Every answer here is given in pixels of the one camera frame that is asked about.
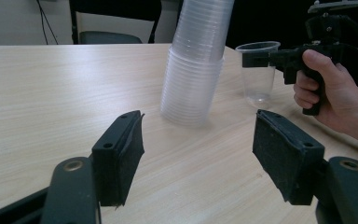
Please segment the white wall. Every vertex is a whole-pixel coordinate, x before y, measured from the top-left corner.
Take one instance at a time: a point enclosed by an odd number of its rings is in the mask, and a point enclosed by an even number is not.
[[[59,44],[72,44],[71,18],[68,0],[40,0],[41,6],[48,17],[48,23],[53,30]],[[163,0],[162,12],[156,30],[156,43],[171,43],[176,26],[176,0]],[[110,19],[104,17],[91,18],[91,21],[100,25],[101,30],[110,24]],[[121,19],[113,21],[128,28],[128,22]],[[139,32],[141,39],[147,42],[145,29],[151,29],[151,24],[138,24],[138,27],[129,30],[129,33]],[[48,43],[56,44],[45,21],[45,31]],[[36,0],[0,0],[0,45],[46,45],[43,35],[40,11]]]

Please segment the table surface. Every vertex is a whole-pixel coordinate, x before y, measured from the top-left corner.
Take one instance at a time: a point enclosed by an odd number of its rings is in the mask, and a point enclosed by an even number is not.
[[[48,186],[61,161],[88,157],[121,114],[145,113],[141,158],[125,206],[103,223],[316,223],[311,206],[283,201],[252,153],[255,109],[243,98],[240,55],[225,65],[207,123],[159,114],[169,44],[0,47],[0,208]],[[277,72],[272,112],[325,147],[358,160],[358,141],[301,114]]]

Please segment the finger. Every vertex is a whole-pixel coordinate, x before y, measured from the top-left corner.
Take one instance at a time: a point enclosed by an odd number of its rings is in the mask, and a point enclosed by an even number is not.
[[[326,85],[337,85],[343,79],[343,73],[338,70],[331,59],[315,50],[305,50],[303,61],[307,67],[322,75]]]
[[[308,102],[310,104],[316,104],[319,102],[320,97],[315,94],[313,91],[309,91],[299,87],[297,84],[293,86],[293,90],[295,91],[295,99],[300,99],[301,101]]]
[[[301,98],[298,98],[296,95],[294,96],[294,98],[295,98],[296,104],[298,104],[299,106],[301,106],[305,109],[311,109],[313,107],[312,103],[305,101]]]
[[[306,90],[316,91],[319,88],[319,83],[313,78],[307,77],[303,71],[297,72],[296,84]]]

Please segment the pistol grip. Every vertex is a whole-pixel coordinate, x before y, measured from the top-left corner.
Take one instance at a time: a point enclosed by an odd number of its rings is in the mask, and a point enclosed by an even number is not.
[[[310,69],[305,70],[304,73],[307,77],[310,77],[319,83],[319,88],[318,88],[318,90],[314,91],[314,93],[320,97],[322,95],[322,89],[324,88],[323,87],[324,80],[323,80],[321,74],[319,74],[316,71],[310,70]],[[321,99],[319,100],[318,103],[314,104],[310,109],[303,108],[302,113],[304,115],[316,116],[319,114],[320,108],[321,108]]]

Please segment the clear plastic cup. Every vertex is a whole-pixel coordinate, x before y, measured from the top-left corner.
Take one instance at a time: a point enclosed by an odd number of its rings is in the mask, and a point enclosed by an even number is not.
[[[281,43],[277,41],[264,41],[240,45],[235,50],[240,53],[244,60],[246,57],[252,57],[253,54],[277,51],[280,45]],[[246,101],[259,109],[269,108],[275,66],[243,67],[241,76]]]
[[[183,60],[172,56],[170,49],[161,96],[161,115],[182,125],[200,126],[208,117],[224,60],[186,66],[175,59]]]

